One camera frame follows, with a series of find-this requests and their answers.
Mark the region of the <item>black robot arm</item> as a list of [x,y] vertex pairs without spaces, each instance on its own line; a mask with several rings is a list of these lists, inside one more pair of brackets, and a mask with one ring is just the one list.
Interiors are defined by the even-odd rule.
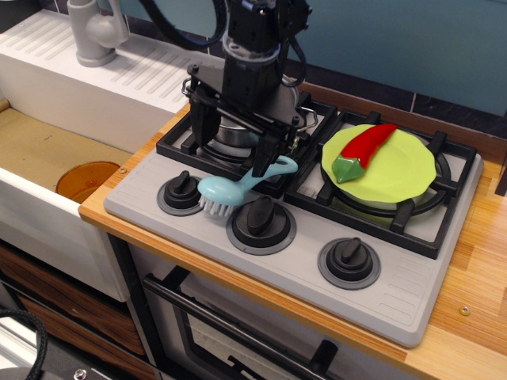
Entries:
[[199,146],[218,133],[223,117],[258,137],[253,176],[261,177],[294,143],[303,127],[296,109],[298,85],[283,79],[288,51],[306,60],[295,38],[307,28],[305,1],[233,1],[223,35],[223,68],[190,67],[191,127]]

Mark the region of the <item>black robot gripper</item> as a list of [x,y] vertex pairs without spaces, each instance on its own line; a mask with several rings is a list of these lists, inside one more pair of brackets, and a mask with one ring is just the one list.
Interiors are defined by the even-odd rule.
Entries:
[[[273,65],[254,70],[229,59],[223,68],[191,64],[188,74],[191,77],[187,87],[191,127],[198,146],[206,146],[219,131],[220,114],[216,111],[219,104],[213,97],[232,109],[261,112],[268,97],[280,87],[286,87]],[[267,128],[255,150],[253,177],[264,176],[268,167],[286,151],[287,142],[281,137],[276,127]]]

